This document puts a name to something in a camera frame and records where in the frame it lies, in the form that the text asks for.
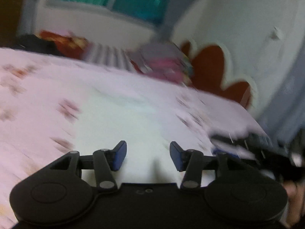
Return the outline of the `person's right hand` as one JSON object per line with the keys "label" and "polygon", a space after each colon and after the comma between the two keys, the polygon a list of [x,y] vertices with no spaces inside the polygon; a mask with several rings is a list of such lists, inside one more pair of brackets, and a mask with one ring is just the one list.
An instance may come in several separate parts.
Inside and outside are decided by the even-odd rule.
{"label": "person's right hand", "polygon": [[285,182],[283,187],[288,196],[288,210],[284,225],[292,228],[304,216],[304,183]]}

